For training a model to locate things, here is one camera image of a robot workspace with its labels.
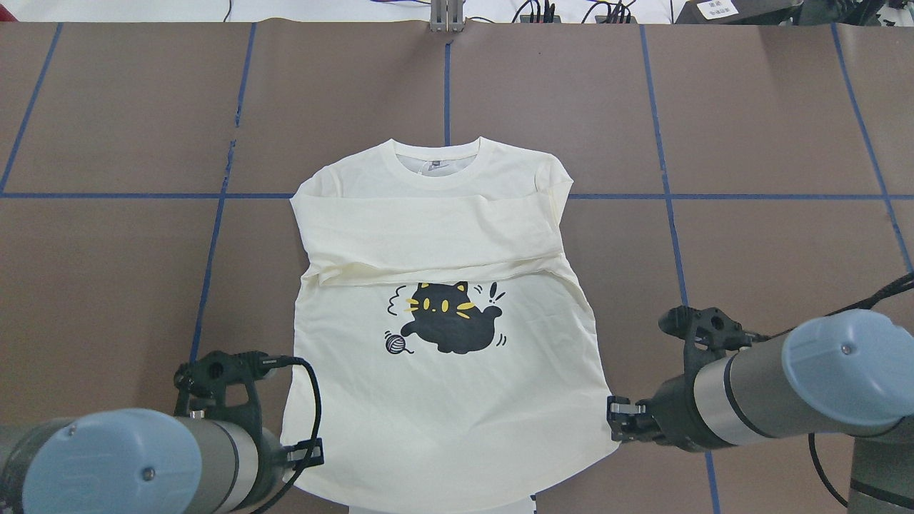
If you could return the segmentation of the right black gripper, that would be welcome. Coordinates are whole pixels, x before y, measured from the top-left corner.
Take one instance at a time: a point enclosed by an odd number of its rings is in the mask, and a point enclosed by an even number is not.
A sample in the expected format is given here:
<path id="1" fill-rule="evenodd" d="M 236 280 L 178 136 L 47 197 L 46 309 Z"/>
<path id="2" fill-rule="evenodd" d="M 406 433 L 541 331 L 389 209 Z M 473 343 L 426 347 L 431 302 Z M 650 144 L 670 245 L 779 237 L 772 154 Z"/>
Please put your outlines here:
<path id="1" fill-rule="evenodd" d="M 715 448 L 715 435 L 702 421 L 694 399 L 694 378 L 680 375 L 669 378 L 647 400 L 648 413 L 661 433 L 659 445 L 675 446 L 692 453 Z M 623 396 L 607 397 L 607 420 L 611 438 L 620 443 L 653 442 L 653 420 L 636 420 L 646 407 Z"/>

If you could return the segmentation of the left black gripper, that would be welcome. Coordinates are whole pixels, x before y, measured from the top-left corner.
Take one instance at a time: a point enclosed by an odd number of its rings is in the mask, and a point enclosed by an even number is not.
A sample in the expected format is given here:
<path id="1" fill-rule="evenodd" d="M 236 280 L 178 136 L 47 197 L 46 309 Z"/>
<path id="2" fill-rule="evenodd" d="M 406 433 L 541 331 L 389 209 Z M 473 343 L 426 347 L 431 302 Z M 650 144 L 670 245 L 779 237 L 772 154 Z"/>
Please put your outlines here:
<path id="1" fill-rule="evenodd" d="M 271 493 L 285 471 L 324 464 L 323 439 L 312 438 L 282 446 L 270 430 L 247 430 L 251 449 L 247 451 L 249 493 Z"/>

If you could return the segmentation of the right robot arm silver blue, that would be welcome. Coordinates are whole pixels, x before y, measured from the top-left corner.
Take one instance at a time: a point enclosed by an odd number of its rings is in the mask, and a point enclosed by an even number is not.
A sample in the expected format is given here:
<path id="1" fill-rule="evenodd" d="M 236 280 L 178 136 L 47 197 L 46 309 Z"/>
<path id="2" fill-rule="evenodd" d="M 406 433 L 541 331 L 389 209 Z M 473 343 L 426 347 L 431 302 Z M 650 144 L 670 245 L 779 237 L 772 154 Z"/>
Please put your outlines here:
<path id="1" fill-rule="evenodd" d="M 814 433 L 854 439 L 849 513 L 912 511 L 912 336 L 852 309 L 764 339 L 721 309 L 658 322 L 683 341 L 683 373 L 650 399 L 611 395 L 614 441 L 693 453 Z"/>

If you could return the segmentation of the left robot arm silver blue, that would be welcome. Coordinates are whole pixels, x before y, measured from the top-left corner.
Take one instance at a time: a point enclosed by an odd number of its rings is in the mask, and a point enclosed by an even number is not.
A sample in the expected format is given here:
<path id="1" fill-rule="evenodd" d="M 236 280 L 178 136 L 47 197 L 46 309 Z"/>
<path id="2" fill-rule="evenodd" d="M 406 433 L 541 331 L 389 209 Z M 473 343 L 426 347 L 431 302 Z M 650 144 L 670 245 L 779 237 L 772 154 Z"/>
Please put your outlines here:
<path id="1" fill-rule="evenodd" d="M 4 513 L 239 513 L 274 505 L 277 484 L 322 465 L 320 438 L 144 408 L 2 428 Z"/>

